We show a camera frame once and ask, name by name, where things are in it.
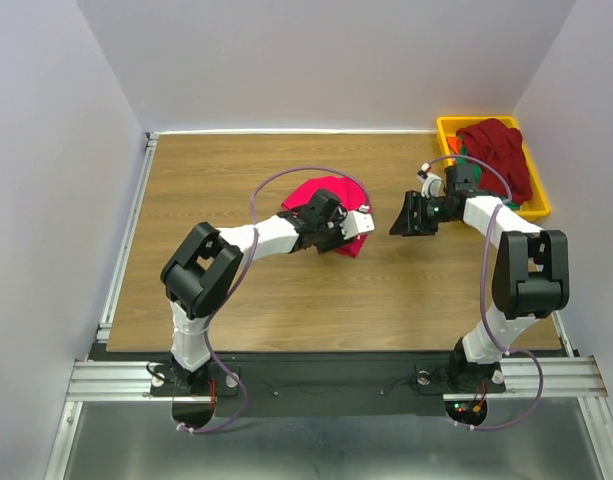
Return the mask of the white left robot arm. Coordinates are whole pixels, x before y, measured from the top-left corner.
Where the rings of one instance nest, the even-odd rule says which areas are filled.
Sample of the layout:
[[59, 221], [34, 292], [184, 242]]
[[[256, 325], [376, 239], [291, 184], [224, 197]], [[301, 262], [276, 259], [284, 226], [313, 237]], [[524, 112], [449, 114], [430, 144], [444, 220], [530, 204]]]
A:
[[255, 225], [217, 229], [202, 222], [191, 229], [160, 275], [172, 310], [170, 371], [178, 388], [196, 394], [209, 385], [209, 323], [241, 283], [235, 276], [271, 255], [336, 249], [348, 242], [347, 215], [342, 199], [320, 188], [305, 204]]

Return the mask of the pink t shirt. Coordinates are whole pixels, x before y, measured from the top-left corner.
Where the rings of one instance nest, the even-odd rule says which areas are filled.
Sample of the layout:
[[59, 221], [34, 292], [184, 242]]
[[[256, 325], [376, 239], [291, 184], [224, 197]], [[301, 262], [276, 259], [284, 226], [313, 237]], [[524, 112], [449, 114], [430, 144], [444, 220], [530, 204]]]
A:
[[[297, 228], [304, 224], [341, 224], [348, 211], [372, 213], [370, 196], [363, 187], [348, 177], [331, 175], [306, 180], [283, 200], [281, 206], [297, 221]], [[356, 258], [367, 235], [349, 239], [345, 246], [332, 251]]]

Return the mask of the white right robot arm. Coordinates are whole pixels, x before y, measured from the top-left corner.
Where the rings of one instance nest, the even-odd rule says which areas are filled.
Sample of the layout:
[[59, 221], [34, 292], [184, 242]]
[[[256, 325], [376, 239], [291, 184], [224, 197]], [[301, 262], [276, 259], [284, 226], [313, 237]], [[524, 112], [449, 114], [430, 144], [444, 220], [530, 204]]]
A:
[[482, 266], [481, 319], [450, 352], [443, 381], [456, 391], [501, 384], [499, 363], [515, 340], [569, 301], [567, 237], [528, 222], [507, 199], [480, 189], [468, 161], [449, 166], [443, 177], [425, 163], [417, 177], [422, 188], [406, 192], [392, 235], [431, 236], [440, 224], [460, 221], [497, 253], [493, 266]]

